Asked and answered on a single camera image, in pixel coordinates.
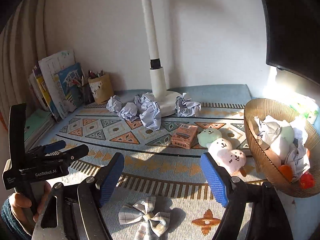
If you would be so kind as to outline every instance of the fan pole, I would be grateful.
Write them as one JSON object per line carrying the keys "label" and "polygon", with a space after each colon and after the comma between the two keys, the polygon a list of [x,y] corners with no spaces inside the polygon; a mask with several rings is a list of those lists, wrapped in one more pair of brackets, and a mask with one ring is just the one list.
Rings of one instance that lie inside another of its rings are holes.
{"label": "fan pole", "polygon": [[142,0],[142,7],[149,47],[152,93],[160,106],[161,115],[168,116],[175,112],[174,108],[176,98],[179,96],[182,97],[182,95],[177,92],[167,91],[164,69],[161,67],[160,63],[156,26],[151,0]]}

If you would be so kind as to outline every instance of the sleeve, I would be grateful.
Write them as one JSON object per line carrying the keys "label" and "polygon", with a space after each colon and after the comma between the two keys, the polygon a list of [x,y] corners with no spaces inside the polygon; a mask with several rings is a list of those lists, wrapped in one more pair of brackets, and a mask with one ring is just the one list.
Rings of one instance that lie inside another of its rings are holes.
{"label": "sleeve", "polygon": [[31,236],[24,231],[18,220],[12,214],[9,199],[7,199],[2,206],[1,216],[17,240],[31,240]]}

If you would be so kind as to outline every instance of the plush toy popsicle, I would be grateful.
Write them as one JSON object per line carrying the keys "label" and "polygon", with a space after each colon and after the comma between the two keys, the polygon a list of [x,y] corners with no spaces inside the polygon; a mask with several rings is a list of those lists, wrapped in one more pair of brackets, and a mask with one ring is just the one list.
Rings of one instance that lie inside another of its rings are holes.
{"label": "plush toy popsicle", "polygon": [[219,166],[224,167],[230,174],[239,170],[242,176],[246,176],[243,168],[246,162],[245,154],[240,150],[233,150],[232,144],[222,138],[219,130],[208,128],[197,137],[199,144],[208,148],[208,152]]}

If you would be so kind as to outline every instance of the green plush bear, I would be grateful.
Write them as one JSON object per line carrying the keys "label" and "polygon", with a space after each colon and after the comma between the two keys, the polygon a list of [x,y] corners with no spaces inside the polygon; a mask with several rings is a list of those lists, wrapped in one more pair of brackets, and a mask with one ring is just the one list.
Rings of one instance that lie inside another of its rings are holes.
{"label": "green plush bear", "polygon": [[208,148],[208,144],[216,139],[222,138],[222,134],[215,128],[207,128],[197,135],[198,142],[202,147]]}

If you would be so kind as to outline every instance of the screw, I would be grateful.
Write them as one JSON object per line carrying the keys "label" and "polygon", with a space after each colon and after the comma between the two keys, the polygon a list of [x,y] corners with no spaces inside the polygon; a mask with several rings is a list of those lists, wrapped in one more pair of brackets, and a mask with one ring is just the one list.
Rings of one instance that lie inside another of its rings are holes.
{"label": "screw", "polygon": [[234,183],[238,183],[238,182],[240,181],[240,178],[237,177],[237,176],[232,176],[232,177],[231,177],[231,180],[232,180],[232,182],[234,182]]}
{"label": "screw", "polygon": [[91,182],[93,182],[94,181],[94,177],[87,177],[86,179],[85,179],[85,182],[86,183],[91,183]]}
{"label": "screw", "polygon": [[268,188],[271,188],[271,187],[272,187],[272,184],[271,184],[269,181],[266,181],[266,182],[264,183],[264,185],[265,185],[266,187],[268,187]]}
{"label": "screw", "polygon": [[62,183],[58,182],[58,183],[54,184],[53,186],[54,186],[55,189],[58,189],[58,188],[61,188]]}

